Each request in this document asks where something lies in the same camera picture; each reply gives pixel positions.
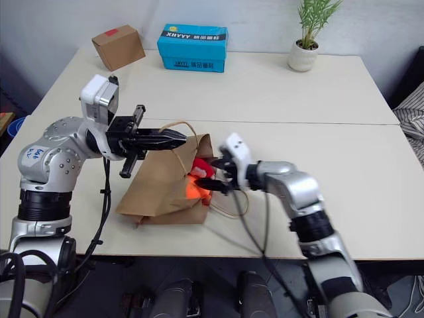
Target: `green plant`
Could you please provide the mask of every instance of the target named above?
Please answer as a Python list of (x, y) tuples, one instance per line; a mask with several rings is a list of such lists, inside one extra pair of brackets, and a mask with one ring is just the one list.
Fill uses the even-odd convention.
[(334, 3), (331, 3), (331, 0), (302, 0), (297, 10), (302, 25), (302, 39), (300, 43), (297, 42), (297, 45), (306, 50), (317, 48), (315, 37), (341, 3), (342, 0)]

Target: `potted plant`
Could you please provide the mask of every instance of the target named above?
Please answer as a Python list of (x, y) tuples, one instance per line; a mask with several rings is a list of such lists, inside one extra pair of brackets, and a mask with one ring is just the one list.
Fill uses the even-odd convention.
[(318, 55), (315, 37), (327, 23), (329, 17), (340, 7), (342, 0), (301, 0), (297, 10), (302, 25), (302, 38), (291, 47), (288, 64), (296, 71), (309, 71)]

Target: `white flower pot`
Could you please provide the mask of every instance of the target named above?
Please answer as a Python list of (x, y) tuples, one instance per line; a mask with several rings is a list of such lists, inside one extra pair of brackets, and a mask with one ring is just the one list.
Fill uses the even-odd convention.
[(293, 43), (291, 47), (288, 64), (289, 66), (299, 72), (309, 71), (315, 60), (318, 56), (318, 48), (314, 50), (305, 50), (300, 48), (297, 44), (297, 41)]

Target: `blue tissue box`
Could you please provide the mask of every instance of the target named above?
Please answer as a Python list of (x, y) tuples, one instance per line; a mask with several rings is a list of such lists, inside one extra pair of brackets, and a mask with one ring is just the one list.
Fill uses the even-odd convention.
[(165, 68), (224, 72), (227, 28), (197, 25), (166, 25), (158, 40)]

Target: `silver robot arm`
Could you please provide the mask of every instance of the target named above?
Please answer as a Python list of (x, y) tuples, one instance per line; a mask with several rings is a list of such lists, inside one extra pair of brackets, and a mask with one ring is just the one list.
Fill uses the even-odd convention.
[[(116, 117), (118, 94), (116, 77), (94, 76), (79, 98), (84, 118), (66, 117), (52, 123), (40, 139), (21, 151), (21, 204), (12, 220), (10, 253), (43, 252), (61, 275), (72, 274), (76, 241), (65, 234), (71, 230), (70, 201), (85, 160), (125, 159), (120, 175), (129, 178), (135, 162), (144, 159), (148, 150), (174, 149), (186, 142), (186, 136), (170, 129), (139, 129), (143, 105), (137, 105), (132, 116)], [(28, 255), (23, 263), (38, 266), (44, 261)], [(4, 269), (10, 271), (10, 267), (0, 262), (0, 317), (6, 316), (13, 298), (13, 279), (3, 281)], [(52, 286), (52, 282), (26, 277), (22, 317), (44, 316)]]
[(325, 212), (317, 181), (290, 162), (252, 163), (247, 145), (232, 134), (221, 146), (224, 164), (235, 189), (261, 189), (282, 202), (307, 257), (309, 285), (329, 306), (332, 318), (393, 317), (376, 299), (364, 293), (362, 278), (340, 234)]

